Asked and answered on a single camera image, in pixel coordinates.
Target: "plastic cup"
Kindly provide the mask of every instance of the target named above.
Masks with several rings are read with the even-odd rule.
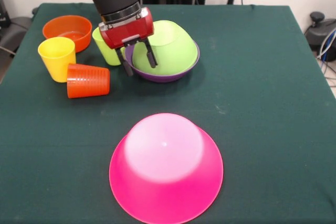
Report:
[[[55,37],[43,41],[37,50],[52,79],[67,82],[68,65],[76,63],[75,43],[69,38]]]
[[[70,64],[68,98],[95,97],[110,92],[110,71],[107,68]]]
[[[72,39],[76,44],[76,52],[81,52],[90,45],[91,31],[91,22],[87,18],[76,15],[54,18],[43,27],[43,35],[47,39],[53,37]]]
[[[99,27],[97,27],[93,33],[92,37],[94,41],[96,42],[101,54],[103,55],[105,61],[107,64],[112,65],[112,66],[118,66],[120,65],[120,60],[118,59],[117,52],[114,49],[111,49],[103,40],[101,37]]]
[[[142,72],[170,76],[190,68],[198,57],[197,46],[190,35],[178,24],[160,20],[154,22],[154,34],[148,37],[158,66],[148,62],[144,43],[135,44],[133,65]]]
[[[185,223],[202,214],[222,185],[224,166],[212,138],[176,114],[138,122],[110,163],[110,186],[120,206],[145,223]]]

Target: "plastic bowl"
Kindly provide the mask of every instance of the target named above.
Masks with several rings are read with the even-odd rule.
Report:
[[[148,39],[158,66],[155,68],[150,66],[145,44],[137,43],[134,48],[133,64],[142,72],[170,76],[185,71],[196,61],[198,53],[193,39],[172,21],[154,22],[154,34]]]
[[[73,40],[76,52],[81,52],[90,45],[91,31],[91,22],[87,18],[76,15],[54,18],[43,27],[43,35],[47,39],[66,37]]]
[[[137,123],[115,149],[110,186],[120,206],[145,223],[184,223],[215,200],[224,176],[212,138],[188,119],[156,114]]]
[[[196,58],[196,61],[194,62],[194,64],[192,66],[190,66],[188,69],[186,69],[185,71],[182,71],[180,73],[173,74],[173,75],[170,75],[170,76],[160,76],[160,75],[145,73],[145,72],[140,71],[139,69],[137,69],[133,65],[133,62],[132,62],[134,46],[128,46],[128,47],[126,47],[126,49],[125,49],[125,59],[129,63],[129,65],[131,66],[131,68],[134,70],[134,72],[136,72],[142,78],[144,78],[146,80],[149,80],[149,81],[153,81],[153,82],[166,83],[166,82],[176,81],[176,80],[182,78],[187,73],[189,73],[194,68],[194,66],[198,63],[198,60],[200,58],[199,57],[200,53],[199,53],[199,47],[198,47],[198,45],[196,43],[195,43],[195,45],[196,45],[197,53],[198,54],[197,54],[197,58]]]

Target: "cup rim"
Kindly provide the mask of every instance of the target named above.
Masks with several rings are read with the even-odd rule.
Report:
[[[93,30],[93,32],[92,32],[92,37],[93,37],[93,39],[94,40],[97,40],[97,41],[104,41],[104,39],[103,38],[97,38],[94,34],[97,32],[97,30],[99,30],[99,26],[98,27],[96,27],[94,30]]]
[[[50,40],[55,40],[55,39],[62,39],[62,40],[67,40],[67,41],[70,41],[71,42],[71,50],[69,50],[68,53],[65,53],[64,55],[62,56],[59,56],[59,57],[49,57],[49,56],[45,56],[41,53],[41,46],[43,46],[45,43],[48,43],[50,42]],[[41,44],[38,46],[37,48],[37,51],[38,53],[40,54],[40,56],[42,58],[45,58],[45,59],[61,59],[61,58],[64,58],[64,57],[67,57],[69,55],[69,53],[75,51],[75,48],[76,48],[76,45],[75,45],[75,42],[72,40],[72,39],[69,39],[67,37],[52,37],[52,38],[49,38],[49,39],[46,39],[44,40],[43,42],[41,42]]]

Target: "orange cup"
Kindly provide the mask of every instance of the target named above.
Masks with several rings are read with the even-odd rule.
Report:
[[[91,22],[87,18],[76,15],[54,18],[43,27],[43,35],[47,39],[66,37],[73,40],[76,52],[81,52],[90,45],[91,31]]]
[[[68,98],[95,97],[110,92],[110,71],[107,68],[69,64]]]

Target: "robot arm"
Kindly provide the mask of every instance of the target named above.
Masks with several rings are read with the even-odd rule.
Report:
[[[100,32],[106,44],[117,51],[120,62],[127,73],[132,70],[123,59],[120,48],[135,44],[138,41],[145,43],[148,60],[153,68],[157,64],[148,36],[154,33],[152,15],[148,8],[141,8],[139,0],[93,0],[101,15]]]

